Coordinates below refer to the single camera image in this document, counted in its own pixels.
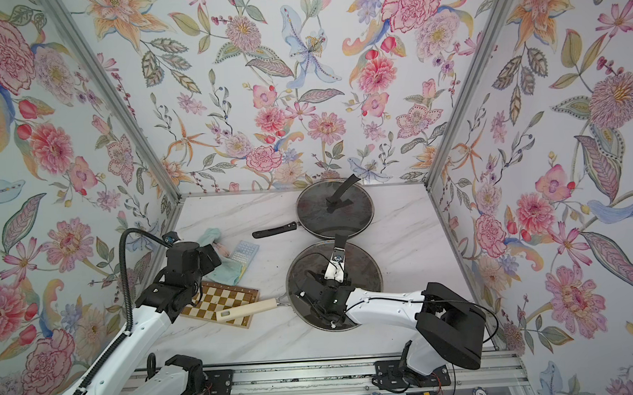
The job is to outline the wooden chessboard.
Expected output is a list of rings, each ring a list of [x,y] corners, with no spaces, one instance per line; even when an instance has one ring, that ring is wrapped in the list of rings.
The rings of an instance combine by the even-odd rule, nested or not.
[[[201,290],[202,294],[193,299],[195,307],[186,306],[181,317],[217,324],[216,314],[220,311],[254,304],[260,298],[259,290],[210,281],[203,281]]]

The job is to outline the small pink toy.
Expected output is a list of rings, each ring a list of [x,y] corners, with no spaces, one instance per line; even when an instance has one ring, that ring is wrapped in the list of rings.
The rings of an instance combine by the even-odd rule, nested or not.
[[[228,258],[230,256],[230,251],[220,243],[213,242],[213,247],[216,249],[217,253],[220,256]]]

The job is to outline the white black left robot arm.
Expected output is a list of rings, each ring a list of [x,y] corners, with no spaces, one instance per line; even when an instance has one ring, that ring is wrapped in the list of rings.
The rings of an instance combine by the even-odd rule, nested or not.
[[[165,256],[166,266],[139,295],[124,329],[62,395],[119,395],[153,344],[193,304],[202,278],[222,263],[213,246],[194,241],[176,242]],[[176,354],[129,395],[201,395],[207,385],[203,362]]]

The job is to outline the aluminium corner post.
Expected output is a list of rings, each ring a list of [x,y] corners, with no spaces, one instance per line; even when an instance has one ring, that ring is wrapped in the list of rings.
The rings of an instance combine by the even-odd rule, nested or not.
[[[99,92],[103,95],[110,111],[121,122],[126,134],[138,148],[142,159],[147,162],[148,168],[158,182],[158,186],[165,194],[173,198],[173,203],[178,205],[182,200],[182,194],[180,194],[178,187],[174,186],[162,165],[162,161],[154,153],[141,127],[125,105],[112,79],[105,72],[99,60],[97,60],[95,53],[88,45],[83,33],[80,32],[78,25],[72,19],[72,15],[69,14],[63,2],[61,0],[39,0],[39,5],[48,15],[48,18],[55,23],[61,37],[67,40],[69,49],[78,57],[80,65],[84,67],[91,80],[98,86]]]
[[[471,66],[462,82],[461,94],[455,102],[453,113],[450,120],[448,120],[445,133],[442,135],[439,151],[434,158],[434,163],[425,184],[427,192],[430,192],[432,187],[440,181],[443,165],[445,165],[448,155],[450,154],[451,143],[456,136],[469,104],[478,92],[480,80],[487,64],[491,60],[491,54],[493,53],[497,38],[499,37],[500,31],[508,16],[507,12],[510,10],[513,2],[514,0],[496,0],[494,3],[494,7],[491,10],[490,17],[485,26],[484,38],[481,40],[470,62]]]

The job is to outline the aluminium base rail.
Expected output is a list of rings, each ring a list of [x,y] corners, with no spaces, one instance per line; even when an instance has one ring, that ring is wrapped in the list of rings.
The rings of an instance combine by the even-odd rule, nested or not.
[[[205,368],[196,387],[190,372],[166,366],[148,379],[137,370],[120,381],[94,380],[80,395],[535,395],[512,352],[489,351],[477,371],[443,364],[429,376],[404,374],[396,356]]]

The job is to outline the mint green terry cloth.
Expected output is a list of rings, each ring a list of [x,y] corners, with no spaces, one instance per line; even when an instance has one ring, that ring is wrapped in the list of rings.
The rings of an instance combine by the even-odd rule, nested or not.
[[[217,228],[207,228],[205,233],[198,239],[198,243],[201,246],[213,245],[213,242],[220,243],[222,236],[221,230]],[[222,285],[236,286],[240,282],[242,275],[241,264],[231,260],[229,257],[220,256],[217,253],[221,264],[216,269],[207,275],[207,277],[213,282],[220,283]]]

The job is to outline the left aluminium corner post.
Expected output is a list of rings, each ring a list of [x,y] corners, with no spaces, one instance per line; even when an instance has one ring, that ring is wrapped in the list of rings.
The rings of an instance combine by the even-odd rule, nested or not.
[[[78,25],[72,19],[72,15],[69,14],[63,2],[61,0],[39,0],[39,5],[48,15],[48,18],[55,23],[61,37],[67,40],[69,49],[78,57],[80,65],[84,67],[91,80],[98,86],[99,92],[103,95],[110,111],[121,122],[126,134],[138,148],[142,159],[147,162],[148,168],[158,182],[158,186],[165,194],[173,198],[173,203],[178,205],[182,200],[182,194],[180,194],[178,187],[174,186],[162,165],[162,161],[154,153],[141,127],[125,105],[112,79],[105,72],[99,60],[97,60],[95,53],[88,45],[83,33],[80,32]]]

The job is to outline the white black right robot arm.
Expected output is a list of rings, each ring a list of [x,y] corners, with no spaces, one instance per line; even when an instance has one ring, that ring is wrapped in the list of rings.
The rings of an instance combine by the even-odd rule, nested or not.
[[[428,375],[442,365],[478,370],[482,363],[487,316],[475,303],[437,282],[412,293],[373,292],[320,274],[307,272],[290,279],[293,306],[303,305],[321,329],[339,330],[344,324],[389,325],[414,330],[405,348],[404,366]]]

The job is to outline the right aluminium corner post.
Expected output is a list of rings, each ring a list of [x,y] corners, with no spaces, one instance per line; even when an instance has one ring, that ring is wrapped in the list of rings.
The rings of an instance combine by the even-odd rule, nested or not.
[[[514,0],[496,0],[494,3],[494,7],[491,10],[490,17],[485,26],[484,38],[481,40],[470,62],[471,66],[462,82],[461,94],[455,102],[453,113],[450,120],[448,120],[445,133],[442,135],[439,151],[434,158],[434,163],[425,184],[427,192],[430,192],[432,187],[440,181],[443,165],[445,165],[448,155],[450,154],[451,143],[456,136],[469,104],[478,92],[480,80],[487,64],[491,60],[491,54],[493,53],[497,38],[499,37],[500,31],[508,16],[507,12],[510,10],[513,2]]]

